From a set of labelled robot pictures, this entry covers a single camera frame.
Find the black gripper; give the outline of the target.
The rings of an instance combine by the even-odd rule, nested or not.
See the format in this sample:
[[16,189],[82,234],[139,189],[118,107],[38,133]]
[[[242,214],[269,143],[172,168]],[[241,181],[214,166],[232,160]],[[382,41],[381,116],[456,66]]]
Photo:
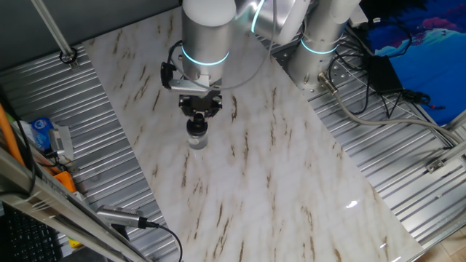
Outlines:
[[205,122],[208,122],[222,108],[222,95],[218,90],[211,90],[206,96],[198,95],[179,95],[179,108],[185,116],[188,117],[188,122],[193,122],[196,114],[203,115]]

